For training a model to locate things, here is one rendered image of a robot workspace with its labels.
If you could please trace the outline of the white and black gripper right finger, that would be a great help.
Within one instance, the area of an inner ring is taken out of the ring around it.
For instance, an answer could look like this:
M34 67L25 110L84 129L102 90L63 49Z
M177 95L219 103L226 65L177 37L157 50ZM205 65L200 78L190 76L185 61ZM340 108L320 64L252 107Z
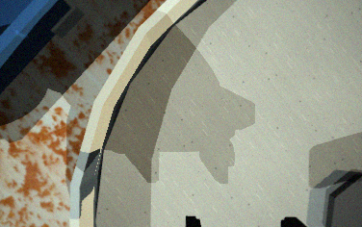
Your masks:
M280 227L307 227L296 217L285 217L281 220Z

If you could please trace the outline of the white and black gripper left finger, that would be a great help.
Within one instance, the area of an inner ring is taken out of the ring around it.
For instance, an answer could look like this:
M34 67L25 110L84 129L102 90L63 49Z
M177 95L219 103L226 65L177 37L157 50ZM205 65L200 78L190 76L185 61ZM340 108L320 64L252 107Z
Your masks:
M186 215L186 227L201 227L200 219Z

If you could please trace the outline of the blue crate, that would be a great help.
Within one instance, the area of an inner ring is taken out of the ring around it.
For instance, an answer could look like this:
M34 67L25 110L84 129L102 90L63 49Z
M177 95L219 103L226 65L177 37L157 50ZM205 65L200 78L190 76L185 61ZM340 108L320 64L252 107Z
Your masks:
M70 9L64 0L0 0L0 94L56 35L51 29Z

